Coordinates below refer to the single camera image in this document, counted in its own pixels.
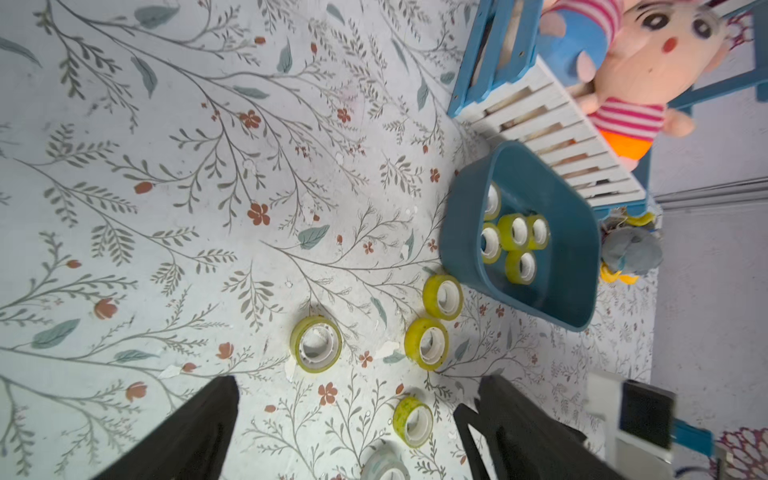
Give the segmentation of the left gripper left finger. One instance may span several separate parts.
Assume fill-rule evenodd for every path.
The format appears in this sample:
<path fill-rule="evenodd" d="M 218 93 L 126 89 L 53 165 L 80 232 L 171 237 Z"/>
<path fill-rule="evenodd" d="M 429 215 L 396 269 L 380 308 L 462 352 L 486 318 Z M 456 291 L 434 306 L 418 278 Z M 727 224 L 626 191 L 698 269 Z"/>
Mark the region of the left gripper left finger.
<path fill-rule="evenodd" d="M 236 379 L 211 380 L 98 479 L 218 479 L 240 400 Z"/>

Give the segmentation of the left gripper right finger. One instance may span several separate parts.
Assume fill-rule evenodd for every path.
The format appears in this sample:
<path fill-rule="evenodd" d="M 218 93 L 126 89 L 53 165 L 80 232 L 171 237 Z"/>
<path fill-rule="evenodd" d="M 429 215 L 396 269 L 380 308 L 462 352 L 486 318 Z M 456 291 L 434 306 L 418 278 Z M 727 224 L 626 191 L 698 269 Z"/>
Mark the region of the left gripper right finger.
<path fill-rule="evenodd" d="M 619 479 L 621 475 L 584 445 L 585 436 L 546 414 L 499 375 L 479 387 L 474 430 L 487 444 L 493 472 L 484 460 L 476 479 Z"/>

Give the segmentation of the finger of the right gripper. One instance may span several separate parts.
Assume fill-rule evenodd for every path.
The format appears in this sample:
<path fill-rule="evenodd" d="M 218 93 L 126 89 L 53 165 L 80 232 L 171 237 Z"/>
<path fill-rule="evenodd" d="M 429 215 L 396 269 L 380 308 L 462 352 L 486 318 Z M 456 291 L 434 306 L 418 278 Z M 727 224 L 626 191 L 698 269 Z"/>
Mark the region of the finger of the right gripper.
<path fill-rule="evenodd" d="M 465 404 L 459 404 L 453 412 L 453 418 L 465 450 L 472 478 L 474 480 L 489 480 L 490 475 L 470 431 L 470 429 L 474 429 L 484 436 L 484 424 L 480 414 Z"/>

